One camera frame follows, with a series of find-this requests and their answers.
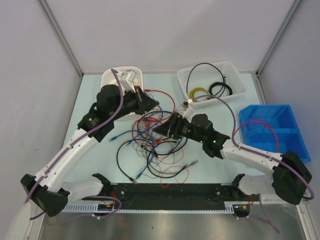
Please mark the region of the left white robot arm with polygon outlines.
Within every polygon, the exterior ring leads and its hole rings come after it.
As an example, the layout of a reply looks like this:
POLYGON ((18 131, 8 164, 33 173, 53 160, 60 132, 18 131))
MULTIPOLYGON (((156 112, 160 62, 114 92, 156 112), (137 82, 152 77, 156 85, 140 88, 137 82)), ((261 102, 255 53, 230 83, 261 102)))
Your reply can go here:
POLYGON ((101 174, 92 175, 73 188, 64 180, 80 159, 114 129, 114 122, 129 113, 144 115, 159 105, 139 87, 122 91, 114 84, 105 85, 88 113, 78 123, 69 142, 35 175, 25 174, 20 183, 27 201, 35 203, 49 217, 58 215, 72 200, 96 196, 105 200, 111 188, 101 174))

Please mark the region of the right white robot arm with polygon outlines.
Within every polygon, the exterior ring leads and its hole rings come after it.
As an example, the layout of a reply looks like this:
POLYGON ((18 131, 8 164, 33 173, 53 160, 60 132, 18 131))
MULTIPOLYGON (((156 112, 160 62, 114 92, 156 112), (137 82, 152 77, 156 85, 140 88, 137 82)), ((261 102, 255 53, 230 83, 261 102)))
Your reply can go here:
POLYGON ((300 204, 312 179, 295 152, 281 154, 237 143, 228 135, 216 131, 206 114, 196 114, 187 120, 175 112, 153 131, 175 140, 193 140, 201 143, 203 151, 211 158, 235 161, 259 170, 271 177, 270 185, 275 194, 292 205, 300 204))

